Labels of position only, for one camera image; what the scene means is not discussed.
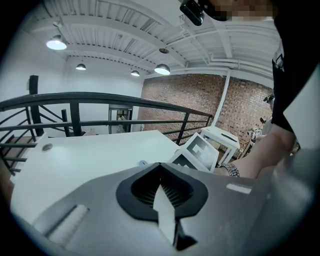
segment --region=white wall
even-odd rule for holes
[[[97,92],[120,94],[140,97],[144,79],[130,75],[127,65],[113,61],[95,58],[84,58],[87,70],[76,70],[81,62],[78,57],[70,57],[67,61],[58,53],[48,49],[43,43],[34,39],[24,31],[20,31],[13,40],[6,57],[0,66],[0,101],[29,94],[27,81],[30,75],[39,75],[38,93],[63,93],[63,92]],[[70,117],[69,104],[47,105],[48,109],[61,116],[61,110],[67,109],[68,120]],[[80,104],[81,121],[107,120],[108,104]],[[9,110],[0,112],[0,121],[18,111]],[[48,117],[57,120],[45,111],[40,111]],[[138,107],[133,109],[132,119],[138,118]],[[14,126],[25,119],[21,113],[7,121],[2,126]],[[133,131],[139,129],[133,125]],[[106,126],[96,126],[98,134],[107,134]],[[53,129],[45,129],[51,137],[62,137],[64,133]]]

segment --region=black camera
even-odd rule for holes
[[[196,26],[201,26],[204,22],[204,11],[217,21],[225,22],[229,19],[226,11],[216,10],[209,0],[198,0],[198,2],[195,0],[183,0],[180,11]]]

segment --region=white table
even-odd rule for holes
[[[233,141],[232,139],[229,139],[226,136],[223,136],[222,134],[229,136],[235,141]],[[225,151],[223,157],[218,163],[219,165],[229,163],[230,159],[235,154],[236,150],[240,149],[238,137],[218,127],[209,126],[209,127],[202,128],[200,135],[203,136],[204,138],[208,137],[211,140],[218,142],[219,144],[227,147],[227,150]]]
[[[42,151],[46,144],[53,147]],[[16,180],[11,211],[32,224],[50,205],[85,182],[139,165],[167,162],[179,149],[157,130],[43,138]]]

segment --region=lamp shade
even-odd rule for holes
[[[133,71],[131,72],[131,75],[133,75],[133,76],[135,76],[135,77],[140,77],[139,72],[136,71],[136,70],[133,70]]]
[[[165,64],[159,64],[155,67],[154,71],[161,75],[170,75],[170,68]]]
[[[63,41],[61,35],[55,35],[47,43],[46,46],[52,50],[64,50],[67,48],[67,45]]]
[[[87,68],[86,68],[85,64],[80,63],[78,66],[76,66],[75,69],[76,70],[86,70]]]

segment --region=metal watch band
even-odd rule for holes
[[[220,165],[219,168],[221,167],[226,168],[230,176],[235,176],[235,177],[240,176],[238,168],[232,162],[223,163]]]

